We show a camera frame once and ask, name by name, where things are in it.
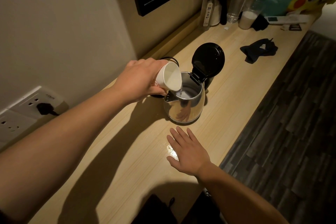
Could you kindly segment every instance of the electric kettle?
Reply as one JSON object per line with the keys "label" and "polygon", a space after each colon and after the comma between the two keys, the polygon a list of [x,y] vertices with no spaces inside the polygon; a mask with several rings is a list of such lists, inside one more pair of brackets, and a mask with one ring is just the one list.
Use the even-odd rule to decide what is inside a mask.
{"label": "electric kettle", "polygon": [[182,87],[170,90],[164,98],[164,109],[169,118],[179,124],[189,124],[199,118],[205,101],[205,90],[223,68],[225,56],[215,43],[202,44],[195,51],[191,72],[182,72]]}

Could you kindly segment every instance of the paper cup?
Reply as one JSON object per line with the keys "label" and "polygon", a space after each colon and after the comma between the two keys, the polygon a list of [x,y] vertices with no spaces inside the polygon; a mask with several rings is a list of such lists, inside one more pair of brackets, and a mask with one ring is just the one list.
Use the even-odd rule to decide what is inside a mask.
{"label": "paper cup", "polygon": [[158,72],[152,86],[178,91],[182,87],[182,76],[178,65],[168,62]]}

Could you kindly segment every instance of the open lid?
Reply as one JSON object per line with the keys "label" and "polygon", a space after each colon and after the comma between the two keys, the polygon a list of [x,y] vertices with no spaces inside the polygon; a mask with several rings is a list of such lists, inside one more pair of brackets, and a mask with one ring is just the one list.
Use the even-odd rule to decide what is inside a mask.
{"label": "open lid", "polygon": [[206,78],[217,75],[223,68],[225,56],[222,48],[215,43],[202,44],[192,56],[192,76],[202,83]]}

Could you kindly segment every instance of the wooden desk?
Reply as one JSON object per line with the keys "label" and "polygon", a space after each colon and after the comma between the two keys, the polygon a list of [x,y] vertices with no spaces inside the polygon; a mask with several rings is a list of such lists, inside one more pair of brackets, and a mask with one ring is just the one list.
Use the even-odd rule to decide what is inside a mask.
{"label": "wooden desk", "polygon": [[[214,42],[224,50],[224,68],[209,86],[202,115],[189,125],[212,162],[219,165],[224,159],[310,25],[303,25],[301,32],[282,31],[280,26],[255,32],[241,30],[237,23],[225,30],[220,25],[175,55],[181,71],[191,71],[191,57],[201,44]],[[262,38],[273,38],[278,52],[246,63],[239,48]],[[181,222],[202,188],[195,177],[179,173],[166,160],[172,154],[166,135],[175,126],[162,99],[148,97],[125,107],[30,223],[130,223],[152,193],[166,203],[175,197],[172,211]]]}

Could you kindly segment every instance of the white wall socket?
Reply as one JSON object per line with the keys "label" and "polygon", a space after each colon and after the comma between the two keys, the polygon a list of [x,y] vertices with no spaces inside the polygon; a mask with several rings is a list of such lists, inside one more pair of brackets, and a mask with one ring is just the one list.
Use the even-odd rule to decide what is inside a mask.
{"label": "white wall socket", "polygon": [[36,106],[39,103],[50,103],[54,108],[59,106],[63,99],[51,90],[38,86],[32,91],[25,94],[14,104],[7,107],[12,111],[21,113],[25,116],[40,119],[43,115],[37,110]]}
{"label": "white wall socket", "polygon": [[36,119],[4,109],[0,113],[0,148],[35,122]]}

